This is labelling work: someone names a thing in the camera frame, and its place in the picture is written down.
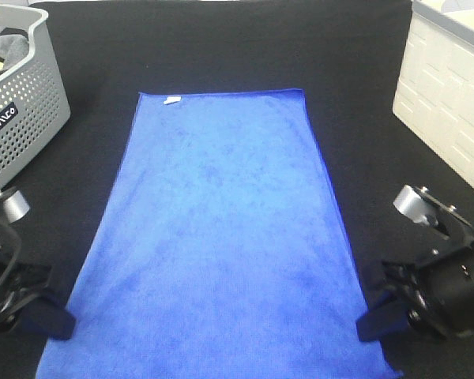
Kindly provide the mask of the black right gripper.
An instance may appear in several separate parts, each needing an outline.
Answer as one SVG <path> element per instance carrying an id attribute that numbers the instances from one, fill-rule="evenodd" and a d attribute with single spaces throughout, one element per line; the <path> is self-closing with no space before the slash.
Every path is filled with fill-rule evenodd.
<path id="1" fill-rule="evenodd" d="M 356 321 L 360 342 L 374 342 L 399 332 L 444 341 L 447 326 L 421 287 L 414 263 L 382 261 L 383 293 Z"/>

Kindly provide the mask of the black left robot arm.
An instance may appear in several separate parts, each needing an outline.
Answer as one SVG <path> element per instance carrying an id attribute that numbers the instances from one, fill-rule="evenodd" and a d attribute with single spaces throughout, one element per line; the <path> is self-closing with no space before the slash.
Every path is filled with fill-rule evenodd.
<path id="1" fill-rule="evenodd" d="M 76 318 L 51 289 L 51 266 L 23 262 L 20 255 L 19 235 L 0 224 L 0 335 L 69 340 Z"/>

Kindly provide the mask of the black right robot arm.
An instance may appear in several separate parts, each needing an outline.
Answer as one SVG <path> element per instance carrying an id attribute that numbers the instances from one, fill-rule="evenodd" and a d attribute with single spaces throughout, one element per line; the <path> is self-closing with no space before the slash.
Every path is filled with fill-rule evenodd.
<path id="1" fill-rule="evenodd" d="M 474 228 L 445 207 L 432 220 L 445 248 L 415 261 L 380 260 L 368 267 L 367 285 L 382 296 L 356 322 L 360 341 L 398 333 L 435 341 L 474 337 Z"/>

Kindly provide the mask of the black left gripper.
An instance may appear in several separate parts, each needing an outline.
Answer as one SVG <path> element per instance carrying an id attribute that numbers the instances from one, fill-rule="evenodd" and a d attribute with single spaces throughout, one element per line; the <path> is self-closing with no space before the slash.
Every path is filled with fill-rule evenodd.
<path id="1" fill-rule="evenodd" d="M 46 291 L 52 267 L 16 263 L 10 272 L 0 261 L 0 335 L 28 333 L 70 340 L 76 324 L 58 296 Z"/>

